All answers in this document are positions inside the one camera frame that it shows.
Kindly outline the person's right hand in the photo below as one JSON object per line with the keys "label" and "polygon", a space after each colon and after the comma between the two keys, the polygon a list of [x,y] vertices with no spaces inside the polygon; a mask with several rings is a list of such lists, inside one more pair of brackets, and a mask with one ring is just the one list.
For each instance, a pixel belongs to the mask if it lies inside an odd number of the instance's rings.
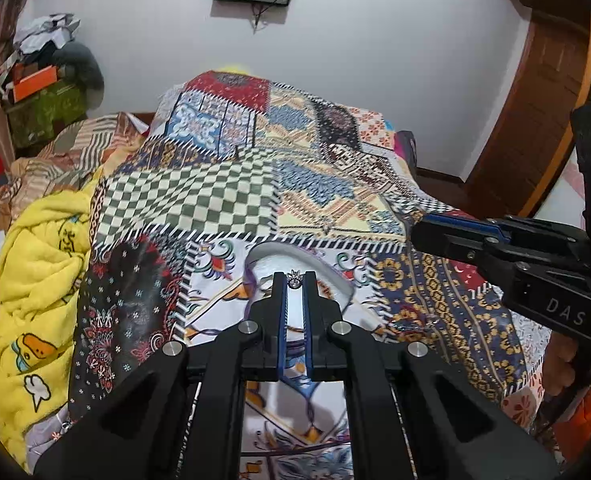
{"label": "person's right hand", "polygon": [[543,363],[543,386],[545,393],[557,396],[570,387],[575,379],[572,360],[579,344],[572,338],[552,333],[550,335]]}

